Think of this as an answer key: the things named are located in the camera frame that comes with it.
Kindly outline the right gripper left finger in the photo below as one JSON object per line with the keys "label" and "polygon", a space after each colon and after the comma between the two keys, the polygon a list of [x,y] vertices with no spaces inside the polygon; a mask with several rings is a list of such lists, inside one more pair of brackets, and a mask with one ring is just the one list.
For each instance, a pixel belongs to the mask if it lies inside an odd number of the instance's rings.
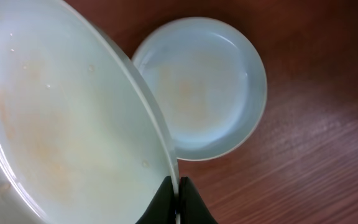
{"label": "right gripper left finger", "polygon": [[172,179],[166,176],[136,224],[175,224],[176,202]]}

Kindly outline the light blue plate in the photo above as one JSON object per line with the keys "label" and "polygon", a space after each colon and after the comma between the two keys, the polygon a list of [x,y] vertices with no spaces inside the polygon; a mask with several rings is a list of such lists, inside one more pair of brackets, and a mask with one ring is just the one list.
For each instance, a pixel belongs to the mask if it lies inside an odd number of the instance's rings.
{"label": "light blue plate", "polygon": [[132,62],[157,100],[181,160],[230,153],[263,115],[264,65],[251,42],[227,23],[171,21],[139,45]]}
{"label": "light blue plate", "polygon": [[128,56],[65,1],[0,0],[0,223],[135,223],[167,125]]}

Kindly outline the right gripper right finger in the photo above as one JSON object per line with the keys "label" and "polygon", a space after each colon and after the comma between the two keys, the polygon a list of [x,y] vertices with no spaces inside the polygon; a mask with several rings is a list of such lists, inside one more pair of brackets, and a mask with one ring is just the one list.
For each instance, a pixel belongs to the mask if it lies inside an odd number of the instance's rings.
{"label": "right gripper right finger", "polygon": [[180,179],[178,211],[181,224],[218,224],[189,177]]}

